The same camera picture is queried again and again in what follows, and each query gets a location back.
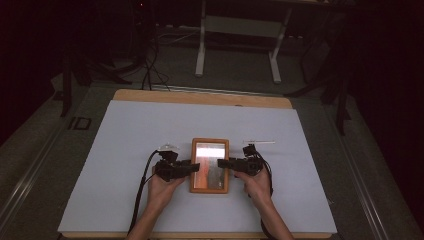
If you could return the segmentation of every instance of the table leg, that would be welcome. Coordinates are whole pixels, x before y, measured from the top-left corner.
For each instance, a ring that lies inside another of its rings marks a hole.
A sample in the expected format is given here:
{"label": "table leg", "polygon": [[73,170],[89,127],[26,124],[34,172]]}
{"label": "table leg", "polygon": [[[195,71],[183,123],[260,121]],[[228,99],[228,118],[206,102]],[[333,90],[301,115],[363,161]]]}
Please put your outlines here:
{"label": "table leg", "polygon": [[280,51],[280,46],[284,39],[284,34],[286,32],[291,12],[292,8],[287,9],[286,17],[284,18],[284,22],[281,24],[280,32],[278,33],[277,44],[275,45],[274,51],[269,52],[269,62],[271,64],[272,79],[276,84],[281,83],[280,70],[278,69],[277,63],[277,55]]}
{"label": "table leg", "polygon": [[202,1],[202,19],[200,20],[200,46],[197,54],[196,77],[203,76],[203,65],[205,63],[205,18],[206,18],[206,0]]}

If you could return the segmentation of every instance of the picture frame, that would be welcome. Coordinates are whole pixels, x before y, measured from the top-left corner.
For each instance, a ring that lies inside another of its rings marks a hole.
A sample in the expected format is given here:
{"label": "picture frame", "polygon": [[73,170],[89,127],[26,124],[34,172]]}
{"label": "picture frame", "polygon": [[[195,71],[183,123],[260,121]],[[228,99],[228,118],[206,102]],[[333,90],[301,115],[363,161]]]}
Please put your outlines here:
{"label": "picture frame", "polygon": [[218,159],[229,159],[229,141],[215,138],[193,138],[191,163],[200,163],[198,172],[190,176],[190,192],[228,192],[228,169],[218,167]]}

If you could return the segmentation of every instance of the person's left hand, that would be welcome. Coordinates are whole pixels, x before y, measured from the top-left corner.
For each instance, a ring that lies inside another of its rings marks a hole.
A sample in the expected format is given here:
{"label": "person's left hand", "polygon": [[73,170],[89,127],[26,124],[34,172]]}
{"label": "person's left hand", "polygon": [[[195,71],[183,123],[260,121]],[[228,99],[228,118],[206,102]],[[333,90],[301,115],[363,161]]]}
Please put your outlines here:
{"label": "person's left hand", "polygon": [[[152,173],[155,172],[155,167],[152,167]],[[184,178],[173,179],[166,182],[158,175],[153,175],[149,181],[149,196],[147,198],[147,206],[156,211],[162,212],[163,209],[171,201],[175,189],[185,181]]]}

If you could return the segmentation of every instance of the wooden table edge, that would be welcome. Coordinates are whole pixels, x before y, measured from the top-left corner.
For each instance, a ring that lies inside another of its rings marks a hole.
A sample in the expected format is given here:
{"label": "wooden table edge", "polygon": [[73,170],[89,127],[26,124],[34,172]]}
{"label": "wooden table edge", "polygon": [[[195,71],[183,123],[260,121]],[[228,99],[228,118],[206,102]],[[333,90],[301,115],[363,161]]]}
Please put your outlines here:
{"label": "wooden table edge", "polygon": [[[309,238],[309,239],[327,239],[330,238],[332,233],[292,233],[294,238]],[[62,232],[62,235],[67,238],[125,238],[126,232]],[[265,234],[257,233],[157,233],[153,232],[150,238],[158,239],[264,239]]]}
{"label": "wooden table edge", "polygon": [[119,89],[113,100],[292,109],[289,99],[222,93],[166,92]]}

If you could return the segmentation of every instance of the desk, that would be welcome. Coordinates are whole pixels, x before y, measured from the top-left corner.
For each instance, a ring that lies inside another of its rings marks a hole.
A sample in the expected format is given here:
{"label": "desk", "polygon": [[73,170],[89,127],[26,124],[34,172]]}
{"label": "desk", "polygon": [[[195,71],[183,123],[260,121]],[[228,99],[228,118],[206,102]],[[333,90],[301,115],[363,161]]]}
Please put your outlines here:
{"label": "desk", "polygon": [[[328,5],[327,0],[279,0],[277,2],[305,5]],[[274,83],[281,83],[280,70],[277,63],[277,55],[280,51],[281,43],[287,29],[287,24],[292,13],[292,6],[288,5],[285,12],[282,13],[284,18],[281,22],[275,21],[259,21],[250,19],[230,18],[221,16],[212,16],[206,13],[206,0],[202,1],[202,12],[200,21],[200,44],[197,55],[196,72],[197,77],[203,76],[203,67],[205,61],[205,34],[207,31],[240,34],[258,37],[270,37],[276,39],[275,47],[269,52],[269,62],[271,66],[272,78]]]}
{"label": "desk", "polygon": [[[109,104],[58,231],[70,238],[124,237],[150,153],[169,142],[180,148],[179,160],[189,159],[194,137],[229,139],[234,157],[242,156],[242,140],[275,140],[257,149],[274,172],[273,199],[289,229],[298,238],[328,238],[336,232],[289,100],[137,90],[119,90]],[[234,177],[228,194],[192,194],[186,181],[151,237],[264,238],[259,220]]]}

